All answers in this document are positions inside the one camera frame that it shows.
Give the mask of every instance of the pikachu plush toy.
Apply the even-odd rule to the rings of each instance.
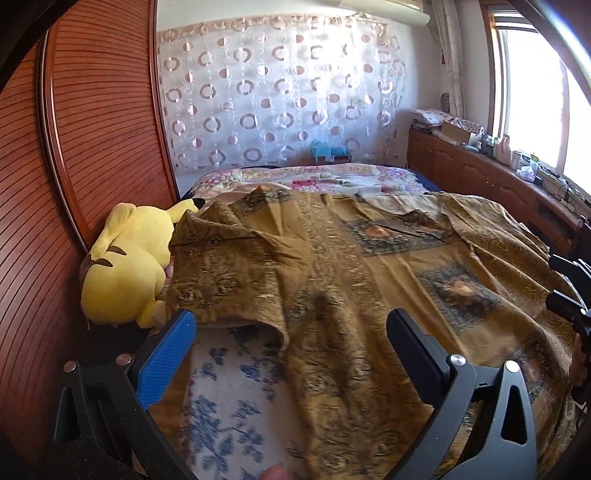
[[[169,210],[120,203],[80,268],[82,310],[98,325],[136,321],[151,328],[164,312],[156,300],[170,264],[168,243],[174,224],[185,211],[197,211],[192,200]]]

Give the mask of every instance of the box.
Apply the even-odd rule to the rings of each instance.
[[[476,135],[469,132],[468,130],[456,127],[455,125],[452,125],[449,122],[443,122],[443,124],[441,125],[441,133],[446,137],[455,140],[460,145],[465,143],[475,147],[476,142],[480,140],[480,135]]]

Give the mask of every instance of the blue object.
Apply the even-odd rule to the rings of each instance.
[[[314,162],[318,165],[318,160],[326,162],[334,161],[335,157],[349,157],[349,149],[345,147],[331,147],[326,142],[314,140],[310,144],[310,151],[314,157]]]
[[[137,396],[143,408],[159,403],[178,366],[193,344],[197,325],[195,316],[181,310],[138,374]]]
[[[442,192],[443,190],[435,185],[431,180],[427,180],[424,175],[420,174],[416,170],[411,170],[417,177],[418,182],[423,185],[430,192]]]

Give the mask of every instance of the window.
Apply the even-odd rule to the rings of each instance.
[[[556,51],[508,7],[489,7],[495,57],[493,134],[591,194],[591,105]]]

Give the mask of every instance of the white curtain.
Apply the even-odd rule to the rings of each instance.
[[[454,0],[432,0],[439,40],[445,58],[449,80],[450,113],[464,118],[464,100],[462,97],[462,36],[460,22]]]
[[[313,141],[345,147],[359,161],[393,155],[406,68],[381,22],[252,17],[167,30],[158,39],[177,175],[305,164]]]

